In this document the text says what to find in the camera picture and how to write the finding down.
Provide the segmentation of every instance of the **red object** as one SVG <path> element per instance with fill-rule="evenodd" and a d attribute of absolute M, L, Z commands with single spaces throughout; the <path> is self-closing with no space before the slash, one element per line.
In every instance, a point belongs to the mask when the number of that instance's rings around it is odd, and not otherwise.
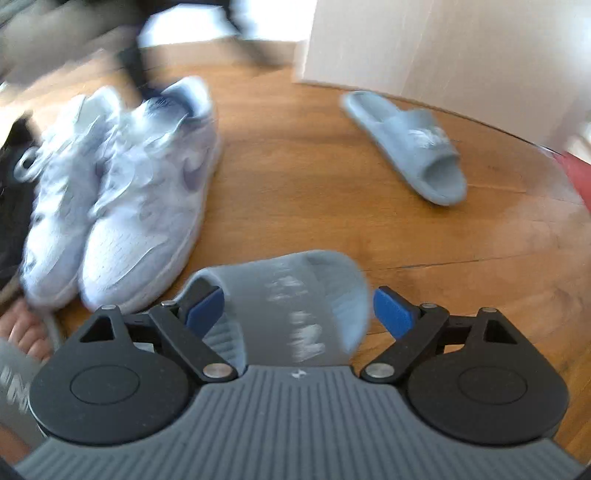
<path fill-rule="evenodd" d="M 570 153 L 554 154 L 554 158 L 562 165 L 566 176 L 591 212 L 591 165 Z"/>

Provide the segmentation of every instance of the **ribbed surface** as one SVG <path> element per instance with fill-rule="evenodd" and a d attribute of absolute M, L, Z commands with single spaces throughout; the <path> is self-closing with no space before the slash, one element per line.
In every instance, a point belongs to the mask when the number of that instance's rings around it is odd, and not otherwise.
<path fill-rule="evenodd" d="M 582 466 L 549 440 L 488 449 L 448 439 L 394 388 L 348 367 L 250 367 L 202 389 L 149 439 L 103 449 L 52 439 L 18 470 L 30 480 L 566 480 Z"/>

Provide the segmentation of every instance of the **sneaker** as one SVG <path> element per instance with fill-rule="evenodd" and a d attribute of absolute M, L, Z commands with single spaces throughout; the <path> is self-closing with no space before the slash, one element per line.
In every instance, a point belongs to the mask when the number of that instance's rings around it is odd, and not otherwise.
<path fill-rule="evenodd" d="M 110 87 L 74 97 L 57 122 L 15 167 L 20 181 L 37 181 L 22 266 L 22 286 L 34 306 L 58 309 L 77 293 L 89 211 L 99 194 L 99 163 L 114 138 L 120 100 Z"/>
<path fill-rule="evenodd" d="M 34 129 L 27 115 L 12 124 L 0 147 L 0 306 L 18 291 L 18 269 L 29 231 L 35 191 L 14 177 L 14 167 L 35 145 Z"/>
<path fill-rule="evenodd" d="M 220 154 L 213 103 L 187 77 L 121 122 L 93 209 L 80 291 L 91 310 L 141 310 L 181 273 L 197 240 Z"/>

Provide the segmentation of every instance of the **silver bolt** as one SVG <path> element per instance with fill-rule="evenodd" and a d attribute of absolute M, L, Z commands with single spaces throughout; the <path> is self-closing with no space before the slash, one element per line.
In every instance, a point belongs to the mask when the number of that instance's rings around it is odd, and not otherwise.
<path fill-rule="evenodd" d="M 203 368 L 203 373 L 209 378 L 226 378 L 232 375 L 232 367 L 228 364 L 209 364 Z"/>
<path fill-rule="evenodd" d="M 388 364 L 369 364 L 365 367 L 365 373 L 371 378 L 388 378 L 394 375 L 394 367 Z"/>

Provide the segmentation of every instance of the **gray slide sandal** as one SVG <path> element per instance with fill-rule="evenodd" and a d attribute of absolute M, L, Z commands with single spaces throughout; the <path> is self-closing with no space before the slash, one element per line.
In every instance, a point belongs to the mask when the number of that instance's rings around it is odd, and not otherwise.
<path fill-rule="evenodd" d="M 345 93 L 341 104 L 423 198 L 450 206 L 466 197 L 459 154 L 431 112 L 402 111 L 373 92 Z"/>
<path fill-rule="evenodd" d="M 63 343 L 55 319 L 43 316 L 54 351 Z M 12 430 L 31 448 L 45 440 L 29 409 L 29 389 L 41 364 L 7 340 L 0 339 L 0 424 Z"/>
<path fill-rule="evenodd" d="M 224 313 L 203 341 L 239 374 L 247 365 L 348 365 L 369 326 L 367 282 L 338 252 L 314 250 L 204 268 L 224 294 Z"/>

